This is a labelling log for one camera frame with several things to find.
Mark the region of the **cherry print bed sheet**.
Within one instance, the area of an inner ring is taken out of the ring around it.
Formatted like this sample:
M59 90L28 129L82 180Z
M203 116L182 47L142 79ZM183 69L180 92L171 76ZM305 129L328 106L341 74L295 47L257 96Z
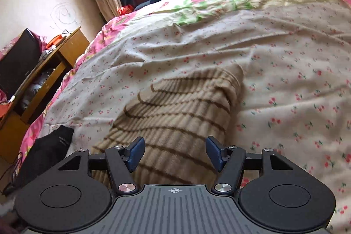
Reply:
M142 184L211 185L214 136L272 148L336 196L350 232L350 7L342 1L227 11L145 8L106 24L45 112L40 135L74 129L70 151L145 139Z

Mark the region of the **wooden side cabinet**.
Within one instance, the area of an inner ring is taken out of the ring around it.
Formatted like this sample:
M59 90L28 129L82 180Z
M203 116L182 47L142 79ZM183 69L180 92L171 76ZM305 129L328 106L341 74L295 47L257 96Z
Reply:
M17 157L30 124L43 112L89 41L77 28L64 36L56 49L40 61L16 91L1 116L1 158L11 163Z

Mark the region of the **black monitor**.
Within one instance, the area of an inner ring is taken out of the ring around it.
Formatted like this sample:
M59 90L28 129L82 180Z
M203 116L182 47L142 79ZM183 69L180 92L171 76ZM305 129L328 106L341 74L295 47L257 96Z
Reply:
M1 59L1 91L9 100L38 64L41 55L38 39L25 29L11 50Z

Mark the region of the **black garment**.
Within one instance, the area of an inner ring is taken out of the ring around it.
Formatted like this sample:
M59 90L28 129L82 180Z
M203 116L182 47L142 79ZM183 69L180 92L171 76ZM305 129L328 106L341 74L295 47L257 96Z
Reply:
M63 160L71 145L73 134L73 128L61 125L50 134L37 138L21 165L13 188L22 188Z

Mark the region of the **beige striped knit sweater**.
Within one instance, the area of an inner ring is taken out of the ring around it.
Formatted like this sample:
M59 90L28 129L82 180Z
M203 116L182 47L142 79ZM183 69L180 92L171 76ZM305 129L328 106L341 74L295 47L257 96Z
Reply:
M125 105L108 135L92 152L145 139L145 153L133 172L138 185L214 183L217 174L205 140L226 139L238 103L243 70L237 64L164 78L140 91Z

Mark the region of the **red plastic bag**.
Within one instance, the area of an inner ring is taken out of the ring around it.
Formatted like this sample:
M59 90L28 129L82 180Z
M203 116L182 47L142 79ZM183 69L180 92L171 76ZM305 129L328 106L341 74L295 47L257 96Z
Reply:
M126 15L126 14L129 14L129 13L132 13L134 11L134 7L130 4L126 5L126 6L123 6L123 7L120 7L118 9L118 13L119 15Z

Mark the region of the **pink floral quilt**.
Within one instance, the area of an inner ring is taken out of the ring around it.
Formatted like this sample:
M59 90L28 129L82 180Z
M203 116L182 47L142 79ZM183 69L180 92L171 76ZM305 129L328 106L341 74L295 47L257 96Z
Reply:
M92 147L153 82L238 64L234 142L272 147L308 172L350 169L349 0L164 0L113 18L23 138L60 125Z

